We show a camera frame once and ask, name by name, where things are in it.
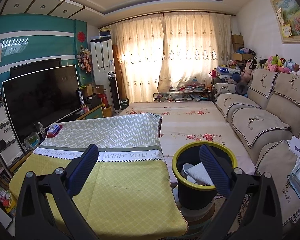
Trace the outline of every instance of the yellow trash can rim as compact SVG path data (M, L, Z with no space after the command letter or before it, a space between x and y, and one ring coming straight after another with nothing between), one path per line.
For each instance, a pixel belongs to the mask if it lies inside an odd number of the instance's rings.
M217 142L210 142L210 141L197 141L197 142L191 142L186 145L183 145L179 150L176 151L176 153L172 159L172 171L173 171L173 174L176 176L176 178L181 183L188 186L189 188L196 189L196 190L202 190L202 191L203 190L215 190L216 187L214 185L202 186L202 185L194 184L194 183L186 180L184 177L181 176L180 172L177 170L177 159L181 155L181 153L183 153L185 150L187 150L191 147L201 146L203 144L208 144L209 146L213 146L213 147L223 150L230 157L231 162L232 162L232 168L234 169L235 167L238 166L237 159L234 156L233 152L229 148L225 147L223 144L217 143Z

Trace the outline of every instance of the red round wall decoration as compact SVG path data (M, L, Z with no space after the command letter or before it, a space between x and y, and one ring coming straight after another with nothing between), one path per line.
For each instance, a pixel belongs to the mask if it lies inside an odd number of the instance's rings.
M78 41L80 41L80 42L85 42L85 40L86 40L86 35L85 35L83 32L78 32L78 34L77 34L77 39L78 39Z

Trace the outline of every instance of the sofa armrest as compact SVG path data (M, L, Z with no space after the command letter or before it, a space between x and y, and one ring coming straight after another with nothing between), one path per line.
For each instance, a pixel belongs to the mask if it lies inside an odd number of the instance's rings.
M231 93L235 94L235 84L228 84L228 83L217 83L212 86L214 90L214 99L217 100L220 94Z

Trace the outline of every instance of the black tv screen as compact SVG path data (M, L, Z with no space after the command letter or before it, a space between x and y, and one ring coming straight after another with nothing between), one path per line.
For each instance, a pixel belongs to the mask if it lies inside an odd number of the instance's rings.
M4 81L3 93L20 143L41 122L44 128L80 108L75 65L41 70Z
M10 78L18 77L21 75L29 74L39 70L48 68L61 67L61 58L53 58L35 61L10 68Z

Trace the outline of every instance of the picture frame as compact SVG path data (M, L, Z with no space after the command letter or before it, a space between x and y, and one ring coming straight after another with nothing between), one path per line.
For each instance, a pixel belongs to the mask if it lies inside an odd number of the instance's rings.
M296 0L270 0L277 19L282 43L300 43L300 6ZM290 24L291 36L283 37L282 27Z

